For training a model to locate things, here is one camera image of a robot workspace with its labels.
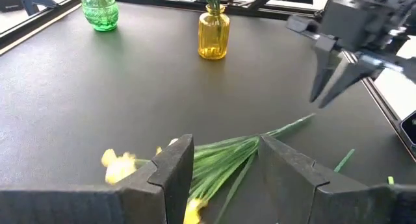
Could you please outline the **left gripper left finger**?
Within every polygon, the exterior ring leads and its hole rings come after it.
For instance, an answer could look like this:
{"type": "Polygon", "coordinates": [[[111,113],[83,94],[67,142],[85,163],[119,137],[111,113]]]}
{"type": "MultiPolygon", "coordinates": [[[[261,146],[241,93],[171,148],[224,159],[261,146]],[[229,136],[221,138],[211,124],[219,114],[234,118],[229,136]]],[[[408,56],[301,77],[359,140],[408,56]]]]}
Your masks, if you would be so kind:
{"type": "Polygon", "coordinates": [[[3,186],[2,223],[182,223],[194,139],[184,134],[111,185],[3,186]]]}

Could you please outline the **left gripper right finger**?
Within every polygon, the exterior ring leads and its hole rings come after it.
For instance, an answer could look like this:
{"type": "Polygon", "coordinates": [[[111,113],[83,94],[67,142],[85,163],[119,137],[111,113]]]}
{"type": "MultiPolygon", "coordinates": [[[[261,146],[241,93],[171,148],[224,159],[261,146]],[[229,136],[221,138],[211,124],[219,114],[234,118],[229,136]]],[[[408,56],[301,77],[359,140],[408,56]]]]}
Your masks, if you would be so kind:
{"type": "Polygon", "coordinates": [[[414,223],[415,186],[364,185],[285,143],[260,137],[259,161],[279,223],[414,223]]]}

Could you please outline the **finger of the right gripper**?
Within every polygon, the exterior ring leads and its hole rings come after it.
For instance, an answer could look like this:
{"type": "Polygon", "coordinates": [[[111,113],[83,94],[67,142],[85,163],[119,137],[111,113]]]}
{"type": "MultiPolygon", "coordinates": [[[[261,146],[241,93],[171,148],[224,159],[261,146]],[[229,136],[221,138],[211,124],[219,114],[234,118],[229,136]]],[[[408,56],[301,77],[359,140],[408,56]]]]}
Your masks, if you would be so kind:
{"type": "Polygon", "coordinates": [[[361,79],[370,77],[375,71],[382,69],[383,64],[383,62],[368,56],[359,58],[357,62],[348,63],[340,77],[335,81],[328,93],[323,97],[318,107],[326,107],[351,85],[359,82],[361,79]]]}
{"type": "Polygon", "coordinates": [[[337,40],[323,34],[317,38],[313,49],[317,58],[317,72],[309,98],[311,103],[318,98],[331,79],[339,64],[338,54],[341,52],[337,40]]]}

